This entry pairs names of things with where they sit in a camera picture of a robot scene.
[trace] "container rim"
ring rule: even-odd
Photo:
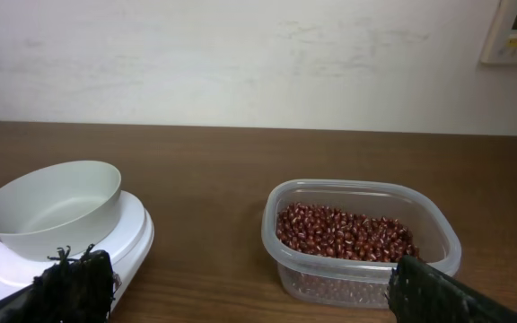
[[[341,272],[348,271],[349,269],[355,269],[359,272],[363,270],[374,273],[380,271],[386,275],[390,275],[392,268],[397,265],[396,263],[373,263],[348,259],[324,258],[295,251],[283,244],[276,237],[275,227],[273,225],[276,220],[276,205],[278,203],[278,197],[286,191],[297,189],[305,185],[333,188],[374,188],[379,189],[384,193],[402,195],[419,203],[432,215],[434,221],[439,226],[441,232],[445,235],[450,246],[444,259],[428,263],[428,265],[450,276],[456,274],[458,271],[462,253],[460,241],[448,223],[448,220],[446,220],[440,209],[428,197],[412,188],[407,188],[397,184],[343,179],[294,179],[286,181],[272,190],[268,196],[267,205],[263,214],[261,237],[267,252],[283,266],[310,275],[324,275],[320,270],[313,270],[315,267],[326,267],[331,275],[331,272],[337,271],[337,269]]]
[[[100,208],[101,206],[105,205],[105,203],[107,203],[107,201],[111,200],[111,198],[113,198],[118,192],[120,192],[120,189],[121,189],[121,180],[122,180],[122,177],[121,177],[121,172],[118,170],[117,167],[105,162],[105,161],[67,161],[67,162],[61,162],[59,164],[55,164],[55,165],[50,165],[50,166],[47,166],[47,167],[43,167],[43,168],[40,168],[38,170],[34,170],[34,171],[31,171],[25,175],[22,175],[20,176],[19,178],[17,179],[14,179],[12,181],[10,181],[9,183],[3,185],[2,187],[0,187],[0,192],[7,188],[7,187],[10,187],[13,183],[16,183],[18,182],[19,180],[21,179],[24,179],[36,172],[40,172],[40,171],[44,171],[44,170],[51,170],[51,169],[54,169],[54,168],[59,168],[59,167],[62,167],[62,166],[66,166],[67,164],[75,164],[75,163],[95,163],[95,164],[100,164],[102,165],[103,167],[105,168],[110,168],[112,170],[115,171],[115,174],[117,176],[117,185],[116,186],[113,186],[112,190],[110,191],[109,193],[109,197],[107,197],[105,199],[105,202],[103,202],[101,205],[99,205],[98,207],[92,209],[91,211],[85,213],[85,214],[81,214],[80,216],[78,216],[77,218],[73,219],[73,220],[70,220],[66,223],[61,223],[61,224],[58,224],[56,226],[53,226],[53,227],[50,227],[50,228],[47,228],[47,229],[42,229],[42,230],[37,230],[37,231],[30,231],[30,232],[22,232],[22,233],[6,233],[6,232],[0,232],[0,236],[2,237],[20,237],[20,236],[29,236],[29,235],[32,235],[32,234],[36,234],[36,233],[41,233],[41,232],[45,232],[45,231],[51,231],[51,230],[55,230],[57,228],[60,228],[60,227],[63,227],[63,226],[66,226],[68,225],[69,223],[73,223],[73,222],[76,222],[82,218],[84,218],[85,216],[95,212],[98,208]]]

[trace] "brown wooden surface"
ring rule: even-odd
[[[0,187],[102,160],[153,217],[153,247],[113,322],[391,322],[295,300],[262,246],[277,184],[397,183],[430,197],[462,244],[458,279],[517,310],[517,137],[0,123]]]

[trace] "scale platform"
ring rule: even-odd
[[[115,309],[137,269],[145,260],[154,237],[151,215],[134,195],[121,191],[115,210],[121,212],[117,226],[93,248],[109,252],[113,272],[121,280],[121,285],[115,291],[115,301],[111,303],[111,310]],[[82,254],[72,255],[70,258],[79,258]],[[57,261],[33,261],[22,258],[0,242],[0,300],[30,285],[34,276],[41,275],[45,269],[56,263]]]

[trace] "clear plastic container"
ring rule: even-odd
[[[369,218],[399,219],[414,233],[420,257],[454,275],[461,245],[438,207],[426,196],[400,185],[326,179],[297,179],[276,187],[268,197],[262,240],[278,262],[283,286],[294,297],[343,307],[388,308],[384,296],[395,263],[312,256],[284,245],[275,233],[278,212],[293,202],[338,207]]]

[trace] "pile of red beans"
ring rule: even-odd
[[[292,203],[278,213],[276,236],[286,246],[322,257],[398,262],[420,258],[412,232],[398,219],[371,219],[323,205]]]

